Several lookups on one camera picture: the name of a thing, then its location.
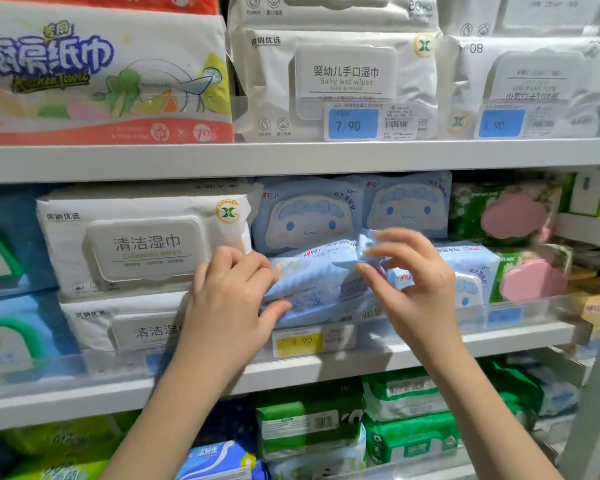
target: person's left hand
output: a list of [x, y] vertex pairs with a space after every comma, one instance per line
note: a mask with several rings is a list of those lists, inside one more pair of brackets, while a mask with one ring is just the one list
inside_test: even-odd
[[244, 254], [220, 246], [211, 263], [198, 266], [174, 359], [213, 357], [210, 374], [231, 380], [269, 339], [288, 301], [269, 305], [258, 316], [264, 293], [280, 279], [280, 270], [255, 251]]

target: yellow price tag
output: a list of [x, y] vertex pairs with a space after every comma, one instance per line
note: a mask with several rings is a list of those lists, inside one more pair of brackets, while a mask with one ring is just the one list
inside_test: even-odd
[[324, 339], [321, 333], [284, 337], [276, 340], [276, 350], [278, 351], [278, 357], [320, 354], [324, 351]]

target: hand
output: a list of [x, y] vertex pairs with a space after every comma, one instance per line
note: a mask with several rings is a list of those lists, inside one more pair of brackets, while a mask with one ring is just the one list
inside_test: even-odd
[[211, 263], [201, 264], [193, 275], [191, 298], [175, 359], [211, 357], [210, 374], [226, 374], [230, 381], [253, 359], [269, 339], [288, 301], [258, 310], [269, 288], [280, 279], [280, 270], [255, 251], [244, 254], [221, 246]]
[[399, 291], [373, 266], [356, 265], [398, 335], [421, 362], [462, 345], [455, 311], [456, 274], [438, 250], [421, 233], [408, 229], [377, 231], [376, 240], [365, 254], [390, 257], [382, 266], [410, 271], [415, 283]]

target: person's right hand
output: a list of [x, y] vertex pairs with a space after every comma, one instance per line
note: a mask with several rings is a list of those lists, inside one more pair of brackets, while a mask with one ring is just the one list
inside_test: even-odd
[[390, 257], [383, 267], [408, 270], [415, 283], [399, 291], [373, 266], [356, 265], [398, 335], [421, 362], [462, 345], [456, 322], [456, 274], [430, 240], [402, 228], [377, 231], [375, 237], [377, 244], [365, 254]]

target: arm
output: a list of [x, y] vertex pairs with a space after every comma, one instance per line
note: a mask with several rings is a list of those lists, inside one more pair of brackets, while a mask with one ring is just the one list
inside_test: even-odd
[[376, 232], [369, 256], [388, 256], [386, 269], [409, 270], [414, 286], [396, 290], [368, 264], [358, 271], [401, 338], [431, 375], [456, 418], [478, 477], [559, 480], [562, 477], [518, 423], [464, 346], [455, 313], [455, 273], [422, 234]]
[[258, 316], [280, 278], [267, 259], [222, 246], [196, 270], [173, 360], [100, 480], [173, 480], [224, 389], [291, 308], [278, 301]]

